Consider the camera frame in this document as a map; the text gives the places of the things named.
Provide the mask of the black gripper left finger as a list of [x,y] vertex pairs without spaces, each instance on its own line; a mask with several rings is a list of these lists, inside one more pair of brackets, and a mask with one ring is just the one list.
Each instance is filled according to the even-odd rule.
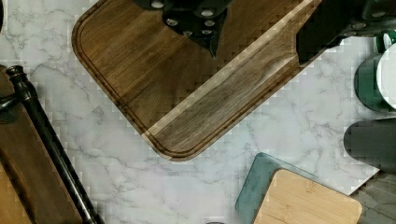
[[215,58],[220,34],[233,0],[134,0],[145,10],[158,10],[163,23]]

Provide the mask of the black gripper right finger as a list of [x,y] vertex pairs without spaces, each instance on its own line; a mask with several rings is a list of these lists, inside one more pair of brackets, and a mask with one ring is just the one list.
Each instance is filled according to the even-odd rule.
[[351,36],[372,37],[395,29],[396,0],[322,0],[297,33],[299,64]]

